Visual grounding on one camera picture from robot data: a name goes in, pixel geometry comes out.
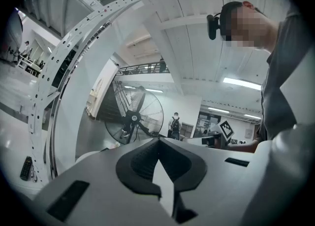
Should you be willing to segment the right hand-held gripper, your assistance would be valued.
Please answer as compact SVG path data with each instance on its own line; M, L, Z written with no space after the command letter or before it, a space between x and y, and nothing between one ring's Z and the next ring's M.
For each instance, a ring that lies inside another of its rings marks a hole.
M210 148L227 150L234 131L227 120L212 126L206 136L202 137L202 145Z

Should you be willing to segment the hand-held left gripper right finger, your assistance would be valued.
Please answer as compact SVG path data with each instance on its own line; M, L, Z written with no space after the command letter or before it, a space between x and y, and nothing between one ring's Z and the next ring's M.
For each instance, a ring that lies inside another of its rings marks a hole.
M205 161L164 138L158 140L158 159L174 185L172 218L179 224L195 218L197 213L184 205L181 193L199 186L207 173Z

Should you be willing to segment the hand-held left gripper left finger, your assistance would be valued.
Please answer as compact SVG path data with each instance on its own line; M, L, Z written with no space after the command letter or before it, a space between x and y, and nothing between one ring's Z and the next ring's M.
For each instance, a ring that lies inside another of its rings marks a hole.
M159 139L151 141L121 156L116 163L120 182L136 194L154 195L161 198L161 189L153 183L159 160Z

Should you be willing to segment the person's right forearm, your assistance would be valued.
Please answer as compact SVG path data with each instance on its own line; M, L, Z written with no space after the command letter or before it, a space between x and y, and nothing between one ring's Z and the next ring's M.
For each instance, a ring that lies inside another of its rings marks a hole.
M252 142L245 144L229 144L227 148L230 151L254 153L257 149L258 144L258 140L255 139Z

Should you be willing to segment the large black floor fan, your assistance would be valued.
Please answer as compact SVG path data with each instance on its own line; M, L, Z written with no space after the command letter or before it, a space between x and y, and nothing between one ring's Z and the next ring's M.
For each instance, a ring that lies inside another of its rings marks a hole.
M142 86L123 87L130 106L122 123L105 123L109 134L124 145L158 137L164 123L163 107L158 98Z

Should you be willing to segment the dark staircase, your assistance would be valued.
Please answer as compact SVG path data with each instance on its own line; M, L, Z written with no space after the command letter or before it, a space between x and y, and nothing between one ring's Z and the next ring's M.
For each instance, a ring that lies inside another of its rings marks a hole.
M105 123L122 123L130 106L121 81L112 81L98 110L96 119Z

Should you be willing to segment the person's grey shirt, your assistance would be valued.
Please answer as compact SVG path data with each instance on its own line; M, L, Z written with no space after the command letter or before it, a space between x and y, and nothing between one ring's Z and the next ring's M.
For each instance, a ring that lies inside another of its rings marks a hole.
M280 90L298 67L313 42L313 35L299 9L291 5L280 22L274 51L267 59L268 72L261 88L262 120L256 132L260 143L292 128L296 118Z

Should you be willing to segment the black balcony railing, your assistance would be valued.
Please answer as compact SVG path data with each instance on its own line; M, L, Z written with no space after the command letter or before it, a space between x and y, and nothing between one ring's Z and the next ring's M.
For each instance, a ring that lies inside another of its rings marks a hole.
M116 75L123 76L152 73L170 73L170 71L165 62L156 62L122 67L119 69Z

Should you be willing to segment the black remote control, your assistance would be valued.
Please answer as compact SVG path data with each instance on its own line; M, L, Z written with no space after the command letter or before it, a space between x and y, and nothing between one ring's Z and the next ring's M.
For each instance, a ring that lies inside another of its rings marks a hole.
M23 181L28 181L29 176L30 176L31 167L32 167L32 158L30 156L27 156L25 161L24 161L21 173L20 173L20 178Z

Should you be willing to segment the white perforated shelf frame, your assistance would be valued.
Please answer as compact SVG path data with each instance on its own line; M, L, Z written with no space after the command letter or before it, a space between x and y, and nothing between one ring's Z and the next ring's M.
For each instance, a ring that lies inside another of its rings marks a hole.
M98 27L114 22L113 15L116 12L123 13L128 6L146 7L149 0L116 0L105 6L101 6L92 11L88 16L83 18L63 37L57 47L50 55L46 65L43 68L39 78L37 79L34 90L31 94L31 106L28 115L28 131L30 133L30 145L32 149L32 162L34 165L37 182L45 185L49 182L49 174L46 170L48 163L43 160L42 145L42 119L44 109L50 103L48 94L52 86L52 82L61 67L66 56L72 48L82 39L83 44L77 51L77 55L85 49L85 45L91 39L87 36L90 32L94 35L98 31Z

